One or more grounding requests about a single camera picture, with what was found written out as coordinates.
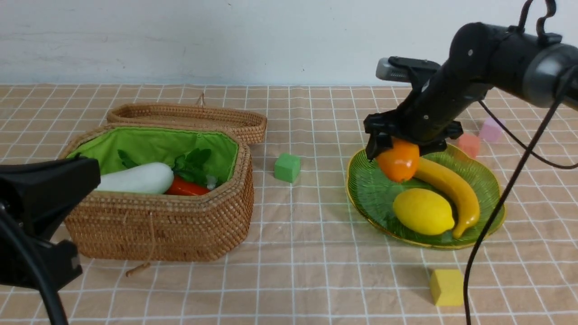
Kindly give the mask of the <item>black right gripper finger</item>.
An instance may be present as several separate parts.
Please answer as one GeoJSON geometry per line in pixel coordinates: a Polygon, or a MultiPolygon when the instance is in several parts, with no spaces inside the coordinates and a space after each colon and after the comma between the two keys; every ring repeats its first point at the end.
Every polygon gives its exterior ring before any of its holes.
{"type": "Polygon", "coordinates": [[[371,131],[365,153],[369,161],[373,161],[380,154],[393,148],[392,136],[385,132],[371,131]]]}
{"type": "Polygon", "coordinates": [[[446,140],[438,140],[438,141],[434,141],[434,142],[429,143],[429,144],[420,144],[419,145],[420,156],[426,156],[426,155],[432,154],[432,153],[444,152],[444,150],[446,150],[446,148],[447,148],[446,140]]]}

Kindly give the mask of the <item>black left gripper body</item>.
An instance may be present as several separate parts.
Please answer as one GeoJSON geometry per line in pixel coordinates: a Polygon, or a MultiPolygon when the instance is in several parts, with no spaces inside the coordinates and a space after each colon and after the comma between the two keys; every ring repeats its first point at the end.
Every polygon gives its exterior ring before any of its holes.
{"type": "Polygon", "coordinates": [[[68,214],[100,183],[99,163],[74,156],[32,164],[2,165],[1,205],[31,243],[52,285],[62,289],[82,274],[76,245],[51,238],[68,214]]]}

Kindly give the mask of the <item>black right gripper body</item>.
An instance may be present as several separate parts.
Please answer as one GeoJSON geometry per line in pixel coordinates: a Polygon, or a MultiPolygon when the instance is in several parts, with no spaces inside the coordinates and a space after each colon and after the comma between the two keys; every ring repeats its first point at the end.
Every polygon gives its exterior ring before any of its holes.
{"type": "Polygon", "coordinates": [[[471,104],[485,98],[491,85],[464,80],[449,72],[436,72],[395,110],[366,117],[367,134],[380,131],[413,144],[458,139],[464,133],[457,117],[471,104]]]}

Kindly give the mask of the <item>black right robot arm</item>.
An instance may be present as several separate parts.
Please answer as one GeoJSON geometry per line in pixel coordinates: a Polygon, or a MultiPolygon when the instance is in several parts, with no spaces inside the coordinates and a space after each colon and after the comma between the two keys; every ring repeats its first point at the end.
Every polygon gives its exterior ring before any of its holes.
{"type": "Polygon", "coordinates": [[[470,23],[452,40],[449,57],[433,61],[384,57],[376,69],[378,79],[411,84],[411,92],[394,110],[368,115],[365,152],[373,160],[392,148],[393,139],[416,144],[421,156],[444,151],[448,139],[463,134],[457,117],[498,88],[536,107],[548,108],[572,84],[562,103],[577,109],[576,47],[563,44],[561,35],[549,33],[545,41],[515,26],[470,23]]]}

